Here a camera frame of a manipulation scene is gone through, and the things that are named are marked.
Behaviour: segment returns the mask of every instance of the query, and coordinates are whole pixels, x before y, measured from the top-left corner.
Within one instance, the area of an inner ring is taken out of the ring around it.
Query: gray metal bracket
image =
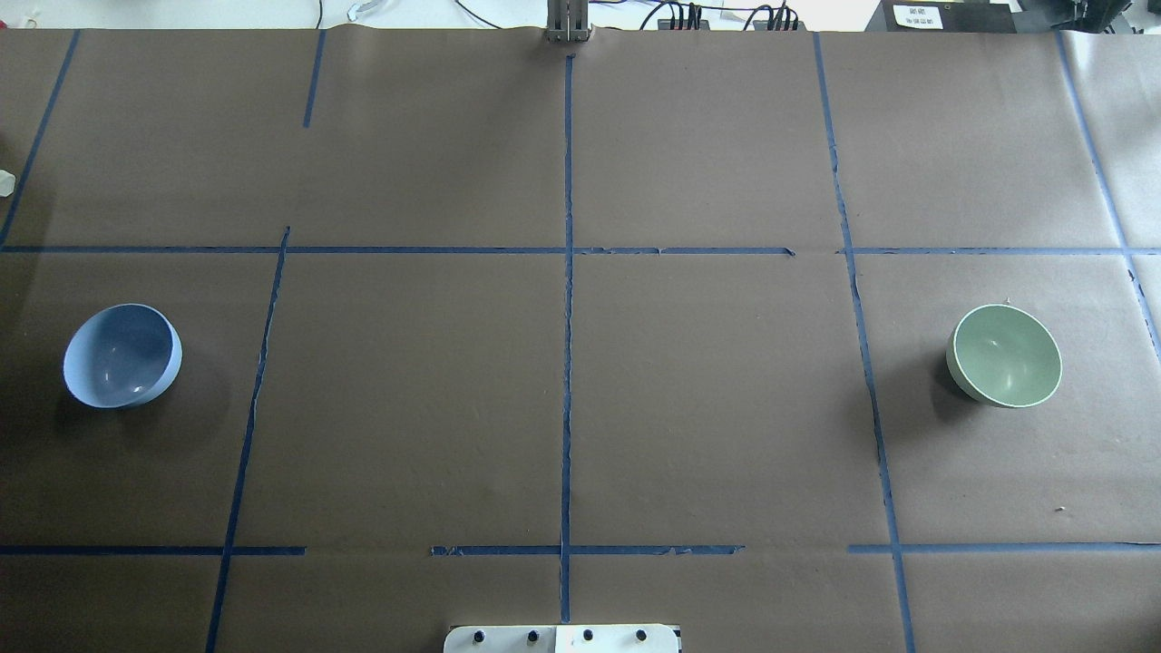
[[[589,0],[548,0],[549,41],[589,41]]]

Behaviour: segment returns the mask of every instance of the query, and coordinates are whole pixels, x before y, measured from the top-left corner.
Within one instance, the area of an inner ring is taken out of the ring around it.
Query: bowl
[[[1008,304],[981,306],[959,321],[947,339],[947,368],[972,399],[1002,408],[1044,403],[1062,373],[1052,333]]]
[[[93,408],[127,408],[157,399],[181,367],[181,339],[157,309],[109,307],[89,317],[65,350],[68,392]]]

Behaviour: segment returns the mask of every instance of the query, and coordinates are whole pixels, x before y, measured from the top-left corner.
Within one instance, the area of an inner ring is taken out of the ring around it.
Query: white floor
[[[545,0],[463,0],[476,14],[503,27],[545,26]],[[347,21],[355,0],[323,0],[323,27]],[[753,0],[707,0],[706,6],[751,7]],[[1161,16],[1145,10],[1146,0],[1126,12],[1130,23],[1161,33]],[[793,0],[791,6],[813,30],[861,31],[878,0]],[[593,5],[593,24],[637,29],[655,6],[643,0]],[[706,12],[711,29],[741,29],[748,12]],[[9,27],[42,28],[312,28],[317,0],[0,0],[0,20]],[[453,0],[382,0],[355,22],[382,28],[486,27]]]

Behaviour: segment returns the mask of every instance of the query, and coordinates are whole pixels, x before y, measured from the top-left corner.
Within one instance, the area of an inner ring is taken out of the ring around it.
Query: label with barcode
[[[915,7],[913,5],[895,5],[895,23],[899,27],[915,29],[943,29],[939,20],[939,7]]]

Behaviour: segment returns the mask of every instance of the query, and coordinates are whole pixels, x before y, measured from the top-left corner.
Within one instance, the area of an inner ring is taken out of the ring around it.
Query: green bowl
[[[1060,350],[1044,324],[1007,304],[972,309],[947,339],[947,368],[972,399],[1002,408],[1044,403],[1060,387]]]

